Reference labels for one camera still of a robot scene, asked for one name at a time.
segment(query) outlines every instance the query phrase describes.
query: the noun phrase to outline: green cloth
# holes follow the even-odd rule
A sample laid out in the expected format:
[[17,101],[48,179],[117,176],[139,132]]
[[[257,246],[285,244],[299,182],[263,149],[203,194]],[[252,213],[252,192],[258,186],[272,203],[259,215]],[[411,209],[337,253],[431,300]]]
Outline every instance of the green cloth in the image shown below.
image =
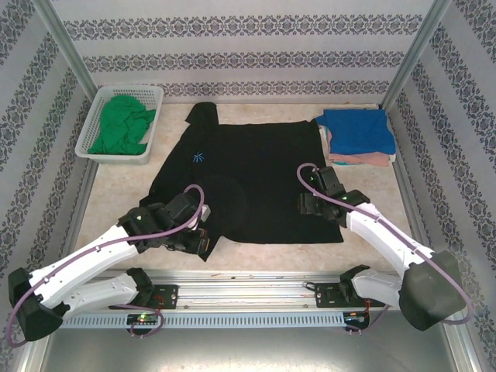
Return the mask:
[[107,155],[140,155],[146,144],[140,144],[156,110],[147,111],[136,98],[116,95],[103,106],[100,135],[88,153]]

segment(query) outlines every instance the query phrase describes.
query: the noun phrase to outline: beige tabletop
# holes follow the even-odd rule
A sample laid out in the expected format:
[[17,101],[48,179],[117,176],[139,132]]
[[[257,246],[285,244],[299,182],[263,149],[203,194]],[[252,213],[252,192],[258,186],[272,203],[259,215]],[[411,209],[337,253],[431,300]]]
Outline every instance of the beige tabletop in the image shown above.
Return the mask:
[[[84,214],[77,249],[104,233],[117,218],[138,205],[152,180],[185,131],[192,105],[163,105],[153,139],[150,162],[145,166],[101,164]],[[218,105],[224,124],[297,122],[322,114],[331,105]],[[336,166],[347,190],[361,190],[396,226],[409,234],[393,168],[368,165]],[[248,244],[221,238],[207,262],[165,248],[150,249],[115,268],[142,267],[168,270],[275,270],[340,272],[358,264],[392,270],[389,263],[359,236],[342,229],[339,244]]]

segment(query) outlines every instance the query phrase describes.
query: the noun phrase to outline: folded blue towel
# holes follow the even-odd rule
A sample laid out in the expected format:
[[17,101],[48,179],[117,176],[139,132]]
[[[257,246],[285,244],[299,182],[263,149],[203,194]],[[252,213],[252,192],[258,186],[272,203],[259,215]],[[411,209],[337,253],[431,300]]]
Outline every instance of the folded blue towel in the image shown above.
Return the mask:
[[331,153],[396,153],[384,110],[324,110],[316,119],[331,132]]

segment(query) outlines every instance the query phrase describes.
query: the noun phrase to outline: metal floor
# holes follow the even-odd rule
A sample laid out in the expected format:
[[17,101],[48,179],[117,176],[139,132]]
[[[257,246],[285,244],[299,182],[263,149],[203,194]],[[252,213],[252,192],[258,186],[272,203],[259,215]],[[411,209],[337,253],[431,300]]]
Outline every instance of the metal floor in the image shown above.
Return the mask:
[[370,333],[337,328],[163,329],[132,339],[121,329],[61,329],[50,338],[42,371],[104,372],[398,372],[456,370],[437,325],[413,329],[399,312]]

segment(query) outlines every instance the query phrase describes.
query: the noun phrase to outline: blue embroidered logo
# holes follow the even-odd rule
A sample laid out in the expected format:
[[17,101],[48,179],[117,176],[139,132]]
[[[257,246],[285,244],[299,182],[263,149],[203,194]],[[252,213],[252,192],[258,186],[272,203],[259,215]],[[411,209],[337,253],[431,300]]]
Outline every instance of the blue embroidered logo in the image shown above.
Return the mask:
[[193,163],[201,163],[203,160],[205,160],[203,153],[196,153],[193,156]]

